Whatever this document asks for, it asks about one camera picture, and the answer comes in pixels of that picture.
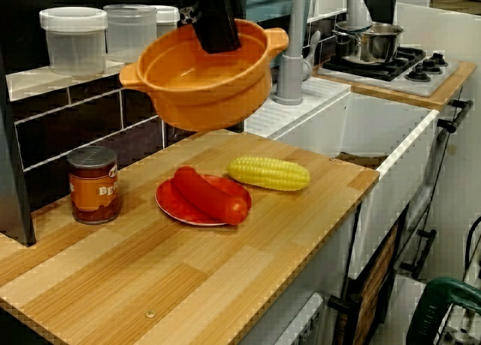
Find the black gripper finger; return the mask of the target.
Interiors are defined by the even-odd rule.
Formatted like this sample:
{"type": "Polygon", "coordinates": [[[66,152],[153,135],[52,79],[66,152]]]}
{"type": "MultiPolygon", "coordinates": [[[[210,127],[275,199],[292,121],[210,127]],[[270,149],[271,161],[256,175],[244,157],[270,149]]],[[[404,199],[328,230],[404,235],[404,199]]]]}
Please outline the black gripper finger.
{"type": "Polygon", "coordinates": [[[200,17],[193,24],[202,49],[226,53],[239,49],[236,18],[242,17],[241,0],[198,0],[200,17]]]}
{"type": "Polygon", "coordinates": [[[178,9],[182,24],[193,24],[198,20],[198,0],[179,0],[178,9]]]}

